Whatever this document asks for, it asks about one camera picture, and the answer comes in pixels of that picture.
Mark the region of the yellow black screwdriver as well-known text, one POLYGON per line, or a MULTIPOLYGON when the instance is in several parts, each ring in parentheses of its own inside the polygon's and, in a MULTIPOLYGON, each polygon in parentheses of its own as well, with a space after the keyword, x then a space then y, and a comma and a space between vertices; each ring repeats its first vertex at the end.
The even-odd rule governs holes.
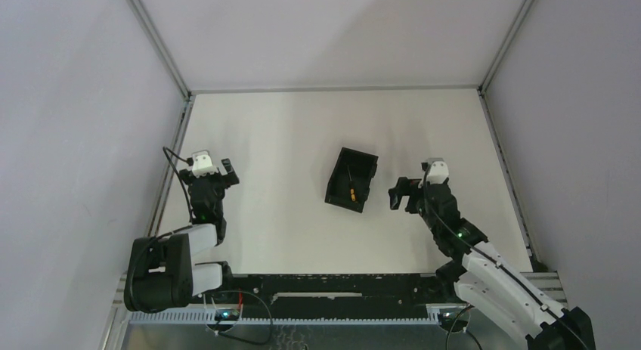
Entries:
POLYGON ((351 199, 351 201, 353 203, 356 203, 358 201, 358 197, 357 197, 357 194, 356 194, 355 181, 354 181, 354 179, 352 177, 352 174, 351 174, 350 165, 347 165, 346 169, 347 169, 347 173, 348 173, 348 188, 349 188, 350 199, 351 199))

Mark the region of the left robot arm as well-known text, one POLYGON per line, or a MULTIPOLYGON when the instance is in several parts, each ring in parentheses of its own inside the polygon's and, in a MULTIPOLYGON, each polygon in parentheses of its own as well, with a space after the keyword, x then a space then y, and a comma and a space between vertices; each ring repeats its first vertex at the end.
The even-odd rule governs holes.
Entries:
POLYGON ((237 284, 228 263, 196 259, 222 244, 226 236, 223 199, 240 179, 229 159, 221 164, 221 168, 214 165, 205 151, 195 153, 190 167, 179 172, 190 204, 190 224, 134 240, 123 295, 129 311, 152 314, 183 308, 204 292, 218 302, 234 297, 237 284))

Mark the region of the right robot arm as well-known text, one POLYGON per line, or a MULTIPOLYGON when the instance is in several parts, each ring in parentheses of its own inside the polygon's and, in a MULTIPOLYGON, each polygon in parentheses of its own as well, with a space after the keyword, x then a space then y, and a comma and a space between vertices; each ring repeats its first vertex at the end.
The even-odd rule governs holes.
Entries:
POLYGON ((408 198, 406 212, 426 223, 450 261, 437 270, 437 291, 448 302, 463 300, 502 329, 519 349, 594 349, 593 326, 579 307, 567 309, 536 287, 463 218, 446 181, 400 177, 389 189, 390 208, 408 198))

